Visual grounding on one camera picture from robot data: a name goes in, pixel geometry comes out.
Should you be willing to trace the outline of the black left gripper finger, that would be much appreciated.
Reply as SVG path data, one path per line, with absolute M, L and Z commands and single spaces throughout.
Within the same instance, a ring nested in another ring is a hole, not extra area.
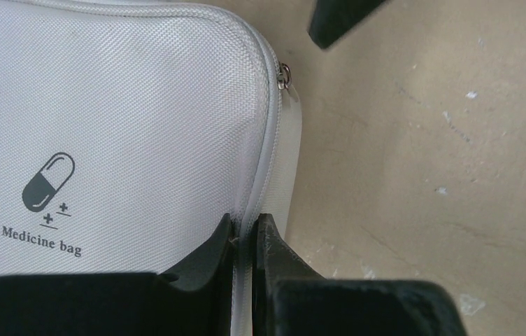
M 254 335 L 466 335 L 448 292 L 430 281 L 326 279 L 280 236 L 255 222 Z
M 327 50 L 387 0 L 318 0 L 308 26 L 308 35 L 321 50 Z
M 0 335 L 228 335 L 234 229 L 160 274 L 0 276 Z

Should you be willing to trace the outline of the grey medicine case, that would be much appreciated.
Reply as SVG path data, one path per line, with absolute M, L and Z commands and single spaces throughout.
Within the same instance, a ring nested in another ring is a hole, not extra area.
M 253 225 L 286 231 L 302 111 L 241 17 L 199 3 L 0 1 L 0 276 L 163 272 L 229 214 L 232 335 Z

